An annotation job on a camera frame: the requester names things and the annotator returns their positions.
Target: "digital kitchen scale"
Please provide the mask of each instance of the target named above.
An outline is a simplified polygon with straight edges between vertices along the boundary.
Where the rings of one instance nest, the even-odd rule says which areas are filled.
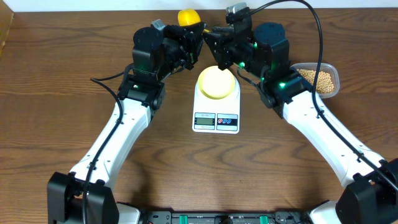
[[[206,68],[195,87],[192,129],[203,133],[239,132],[241,87],[228,70]]]

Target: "wire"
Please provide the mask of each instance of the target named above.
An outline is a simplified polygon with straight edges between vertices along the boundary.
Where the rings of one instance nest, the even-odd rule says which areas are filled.
[[[86,180],[85,183],[83,185],[83,203],[82,203],[82,207],[83,207],[83,223],[87,224],[87,189],[88,189],[88,184],[90,183],[90,177],[91,177],[91,173],[93,172],[94,168],[95,168],[95,164],[99,158],[99,156],[101,155],[103,149],[105,148],[106,144],[108,143],[108,141],[111,139],[113,133],[116,131],[116,129],[118,128],[119,124],[122,121],[123,118],[123,108],[122,108],[122,104],[120,103],[120,100],[118,98],[118,96],[115,94],[114,91],[112,91],[109,87],[107,87],[104,83],[101,83],[100,80],[110,80],[112,78],[116,78],[119,77],[121,75],[123,75],[124,72],[121,72],[117,75],[108,77],[108,78],[91,78],[90,80],[99,84],[100,86],[104,87],[108,92],[110,92],[110,94],[113,96],[113,98],[116,100],[116,103],[118,104],[118,108],[119,108],[119,118],[116,120],[115,125],[113,126],[113,129],[111,130],[111,132],[108,134],[108,136],[106,137],[106,139],[104,140],[104,142],[102,143],[101,147],[99,147],[97,153],[95,154],[93,160],[90,162],[90,166],[88,168],[88,172],[87,172],[87,176],[86,176]]]
[[[124,74],[124,72],[121,72],[121,73],[116,74],[116,75],[111,76],[111,77],[106,77],[106,78],[94,78],[94,79],[97,80],[97,81],[106,81],[106,80],[111,80],[111,79],[113,79],[113,78],[117,78],[117,77],[119,77],[119,76],[121,76],[121,75],[123,75],[123,74]]]
[[[318,18],[318,15],[316,14],[315,10],[313,9],[313,7],[311,5],[309,5],[309,3],[307,3],[306,1],[303,0],[276,0],[276,1],[272,1],[269,2],[263,6],[258,7],[257,9],[251,11],[250,13],[246,14],[245,17],[251,16],[263,9],[265,9],[266,7],[269,7],[273,4],[277,4],[280,2],[287,2],[287,1],[295,1],[295,2],[299,2],[304,4],[305,6],[308,7],[308,9],[312,12],[314,18],[315,18],[315,22],[317,23],[317,27],[318,27],[318,33],[319,33],[319,56],[318,56],[318,65],[317,65],[317,70],[315,72],[315,77],[314,77],[314,81],[313,81],[313,85],[312,85],[312,101],[313,101],[313,105],[314,108],[316,109],[318,115],[321,117],[321,119],[325,122],[325,124],[331,129],[331,131],[334,132],[334,134],[340,138],[340,140],[342,140],[347,147],[349,147],[349,149],[352,150],[352,152],[354,154],[356,154],[358,156],[359,159],[362,159],[369,167],[371,167],[380,177],[382,177],[395,191],[398,192],[398,187],[396,186],[395,183],[393,183],[385,174],[383,174],[379,168],[374,165],[368,158],[365,157],[365,155],[363,153],[360,153],[351,143],[348,142],[347,139],[344,138],[344,136],[342,136],[336,129],[335,127],[326,119],[325,115],[323,114],[323,111],[318,107],[318,103],[317,103],[317,81],[318,81],[318,76],[319,76],[319,71],[320,71],[320,66],[322,63],[322,53],[323,53],[323,37],[322,37],[322,28],[321,28],[321,24]]]
[[[124,85],[127,82],[127,79],[129,78],[129,72],[133,68],[134,68],[134,63],[131,63],[128,66],[126,66],[126,68],[124,68],[123,79],[122,79],[122,84],[121,85]]]
[[[245,80],[246,82],[248,82],[249,84],[251,84],[252,86],[257,88],[257,85],[252,80],[241,75],[241,73],[239,72],[240,70],[241,70],[241,67],[238,66],[238,69],[236,69],[236,73],[239,75],[239,77],[241,77],[243,80]]]
[[[179,65],[179,66],[181,66],[181,68],[179,68],[178,70],[176,70],[176,71],[174,71],[174,72],[170,72],[168,75],[166,75],[165,77],[163,77],[163,78],[161,79],[161,82],[163,82],[167,77],[169,77],[169,76],[171,76],[171,75],[174,75],[174,74],[176,74],[176,73],[179,73],[179,72],[184,71],[187,62],[186,62],[184,59],[181,59],[181,60],[179,60],[178,62],[180,62],[180,65]]]
[[[263,66],[263,68],[261,69],[261,75],[260,75],[260,88],[261,88],[261,91],[262,91],[263,93],[265,93],[265,91],[264,91],[264,73],[265,73],[265,72],[268,73],[268,69],[269,69],[269,66],[268,66],[268,65]]]

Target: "yellow object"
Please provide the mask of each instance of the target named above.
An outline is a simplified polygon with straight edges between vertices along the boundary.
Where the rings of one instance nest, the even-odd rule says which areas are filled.
[[[193,9],[181,10],[178,12],[178,24],[189,26],[200,22],[199,14]]]
[[[198,87],[207,98],[220,100],[234,90],[235,77],[228,69],[221,71],[217,66],[211,66],[199,75]]]

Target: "beans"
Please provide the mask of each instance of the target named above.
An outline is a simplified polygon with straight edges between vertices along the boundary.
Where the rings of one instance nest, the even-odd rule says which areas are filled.
[[[315,71],[306,69],[297,69],[297,71],[311,84],[315,79]],[[333,93],[335,86],[331,81],[331,76],[327,72],[319,72],[317,81],[317,92],[322,93]]]

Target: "wooden table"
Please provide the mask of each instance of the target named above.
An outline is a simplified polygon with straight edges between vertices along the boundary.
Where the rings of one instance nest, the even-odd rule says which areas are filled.
[[[324,62],[341,90],[326,105],[354,135],[387,160],[398,157],[398,9],[318,9]],[[199,11],[223,25],[224,11]],[[0,222],[44,223],[46,185],[68,173],[91,147],[114,100],[89,77],[132,62],[132,36],[177,11],[17,13],[0,58]],[[315,62],[318,34],[305,9],[267,10],[254,27],[284,25],[292,63]],[[215,61],[206,45],[192,71],[166,81],[166,99],[134,145],[116,200],[174,210],[308,209],[343,189],[317,150],[241,82],[238,135],[194,133],[193,89]],[[120,80],[109,85],[117,90]]]

